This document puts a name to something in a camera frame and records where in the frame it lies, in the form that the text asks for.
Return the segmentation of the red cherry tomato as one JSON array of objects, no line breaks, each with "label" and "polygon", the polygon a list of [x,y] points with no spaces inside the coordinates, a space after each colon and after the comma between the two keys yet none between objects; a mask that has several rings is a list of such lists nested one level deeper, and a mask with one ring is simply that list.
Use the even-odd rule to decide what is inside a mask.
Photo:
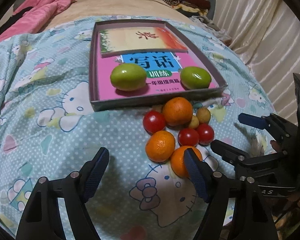
[{"label": "red cherry tomato", "polygon": [[149,111],[145,114],[142,124],[149,134],[154,134],[166,127],[166,120],[162,113]]},{"label": "red cherry tomato", "polygon": [[210,144],[215,138],[215,132],[209,124],[200,124],[196,129],[201,145]]},{"label": "red cherry tomato", "polygon": [[197,146],[199,134],[195,129],[184,128],[178,133],[178,143],[180,146]]}]

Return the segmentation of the orange tangerine front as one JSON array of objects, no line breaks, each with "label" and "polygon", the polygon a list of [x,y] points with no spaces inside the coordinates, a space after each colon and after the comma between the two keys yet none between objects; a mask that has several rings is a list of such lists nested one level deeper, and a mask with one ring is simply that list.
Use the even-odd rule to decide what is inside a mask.
[{"label": "orange tangerine front", "polygon": [[170,157],[170,165],[173,172],[181,178],[189,178],[189,173],[184,164],[184,152],[188,148],[194,150],[200,161],[203,160],[200,150],[193,146],[181,146],[177,148]]}]

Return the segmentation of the orange tangerine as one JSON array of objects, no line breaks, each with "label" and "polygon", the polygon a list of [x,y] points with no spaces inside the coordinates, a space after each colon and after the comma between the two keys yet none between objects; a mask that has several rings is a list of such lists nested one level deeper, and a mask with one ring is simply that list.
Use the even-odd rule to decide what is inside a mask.
[{"label": "orange tangerine", "polygon": [[166,162],[175,149],[175,137],[168,131],[155,132],[147,141],[145,152],[147,157],[156,163]]},{"label": "orange tangerine", "polygon": [[191,121],[193,107],[191,103],[182,97],[169,100],[162,108],[168,126],[180,126]]},{"label": "orange tangerine", "polygon": [[184,164],[184,152],[188,148],[194,150],[200,161],[203,160],[200,150],[193,146],[181,146],[177,148],[170,157],[170,165],[173,172],[181,178],[189,178],[189,173]]}]

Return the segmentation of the small yellow-brown fruit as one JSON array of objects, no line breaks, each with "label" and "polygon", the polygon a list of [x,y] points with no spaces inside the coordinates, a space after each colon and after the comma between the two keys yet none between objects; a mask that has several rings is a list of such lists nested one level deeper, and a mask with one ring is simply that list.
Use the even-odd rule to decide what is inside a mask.
[{"label": "small yellow-brown fruit", "polygon": [[202,107],[197,109],[196,117],[200,124],[208,124],[211,119],[211,113],[207,108]]},{"label": "small yellow-brown fruit", "polygon": [[188,125],[188,128],[197,129],[199,125],[200,125],[199,119],[195,115],[193,115]]}]

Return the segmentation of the large green jujube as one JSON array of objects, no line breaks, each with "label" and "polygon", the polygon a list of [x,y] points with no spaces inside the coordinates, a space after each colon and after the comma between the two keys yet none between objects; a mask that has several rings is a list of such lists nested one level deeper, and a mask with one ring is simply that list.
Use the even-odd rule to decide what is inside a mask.
[{"label": "large green jujube", "polygon": [[209,87],[212,78],[205,69],[190,66],[180,71],[180,80],[187,89],[206,89]]}]

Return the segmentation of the small green jujube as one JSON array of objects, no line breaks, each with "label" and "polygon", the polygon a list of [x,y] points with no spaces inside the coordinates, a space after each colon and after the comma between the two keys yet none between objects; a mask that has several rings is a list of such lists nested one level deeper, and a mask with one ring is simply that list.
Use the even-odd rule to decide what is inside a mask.
[{"label": "small green jujube", "polygon": [[110,75],[110,82],[118,90],[131,92],[146,85],[146,71],[137,64],[123,63],[116,66]]}]

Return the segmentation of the blue Hello Kitty sheet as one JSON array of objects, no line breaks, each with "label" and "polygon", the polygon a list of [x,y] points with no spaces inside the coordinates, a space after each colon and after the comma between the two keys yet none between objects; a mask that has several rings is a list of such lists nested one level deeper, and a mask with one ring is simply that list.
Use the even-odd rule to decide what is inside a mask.
[{"label": "blue Hello Kitty sheet", "polygon": [[87,209],[102,239],[191,239],[205,213],[189,180],[147,158],[146,107],[92,109],[90,42],[108,20],[0,42],[0,227],[11,237],[37,180],[66,177],[101,147],[110,161]]}]

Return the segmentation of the shallow cardboard box tray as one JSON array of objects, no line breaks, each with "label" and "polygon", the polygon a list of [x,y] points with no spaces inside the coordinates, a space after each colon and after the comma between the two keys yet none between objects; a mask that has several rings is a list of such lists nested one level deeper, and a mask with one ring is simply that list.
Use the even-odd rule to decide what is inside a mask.
[{"label": "shallow cardboard box tray", "polygon": [[[144,87],[125,92],[110,81],[120,64],[133,63],[146,72]],[[211,76],[206,88],[186,88],[185,67],[199,67]],[[94,25],[90,48],[89,96],[94,111],[157,105],[174,97],[200,100],[220,96],[227,83],[212,62],[177,28],[157,20],[113,20]]]}]

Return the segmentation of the cream satin curtain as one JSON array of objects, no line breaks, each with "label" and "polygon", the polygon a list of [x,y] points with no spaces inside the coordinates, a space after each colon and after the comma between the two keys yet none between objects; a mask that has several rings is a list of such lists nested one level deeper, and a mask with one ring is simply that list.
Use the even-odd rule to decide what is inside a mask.
[{"label": "cream satin curtain", "polygon": [[293,74],[300,74],[300,21],[283,0],[216,0],[213,21],[263,87],[275,111],[297,122]]}]

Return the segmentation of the white cloth in basket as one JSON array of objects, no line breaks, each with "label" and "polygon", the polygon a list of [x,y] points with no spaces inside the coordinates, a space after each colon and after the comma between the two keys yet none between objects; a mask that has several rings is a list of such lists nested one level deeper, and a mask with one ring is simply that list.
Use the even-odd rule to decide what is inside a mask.
[{"label": "white cloth in basket", "polygon": [[232,37],[228,34],[228,32],[225,29],[217,27],[217,25],[215,25],[213,21],[208,19],[206,16],[191,16],[190,20],[199,25],[208,33],[214,35],[226,46],[230,46],[232,42]]}]

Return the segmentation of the yellow orange booklet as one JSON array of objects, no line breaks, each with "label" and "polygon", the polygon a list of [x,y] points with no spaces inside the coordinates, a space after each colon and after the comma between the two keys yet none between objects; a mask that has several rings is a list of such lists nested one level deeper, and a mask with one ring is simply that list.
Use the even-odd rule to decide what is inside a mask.
[{"label": "yellow orange booklet", "polygon": [[165,27],[105,29],[99,32],[99,38],[102,57],[147,52],[187,52],[183,42]]}]

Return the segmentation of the black garment on bed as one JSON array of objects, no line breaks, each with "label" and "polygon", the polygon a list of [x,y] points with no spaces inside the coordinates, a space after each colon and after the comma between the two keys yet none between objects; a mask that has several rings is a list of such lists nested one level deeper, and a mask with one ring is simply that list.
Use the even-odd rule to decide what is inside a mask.
[{"label": "black garment on bed", "polygon": [[14,14],[13,6],[11,6],[8,11],[4,14],[0,20],[0,35],[5,32],[8,28],[14,25],[23,15],[31,10],[33,7],[26,7],[20,12]]}]

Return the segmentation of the beige bed blanket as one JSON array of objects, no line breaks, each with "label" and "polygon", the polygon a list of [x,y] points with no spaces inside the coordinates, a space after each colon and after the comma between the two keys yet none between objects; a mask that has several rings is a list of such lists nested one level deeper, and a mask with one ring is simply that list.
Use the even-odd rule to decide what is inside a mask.
[{"label": "beige bed blanket", "polygon": [[90,16],[152,16],[191,24],[192,21],[162,0],[76,0],[53,17],[41,31]]}]

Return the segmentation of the pink quilt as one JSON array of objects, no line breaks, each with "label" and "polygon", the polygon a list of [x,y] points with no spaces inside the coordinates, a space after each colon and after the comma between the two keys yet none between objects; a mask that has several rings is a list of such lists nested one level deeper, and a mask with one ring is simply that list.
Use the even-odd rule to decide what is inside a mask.
[{"label": "pink quilt", "polygon": [[14,35],[35,34],[76,0],[25,0],[0,27],[0,42]]}]

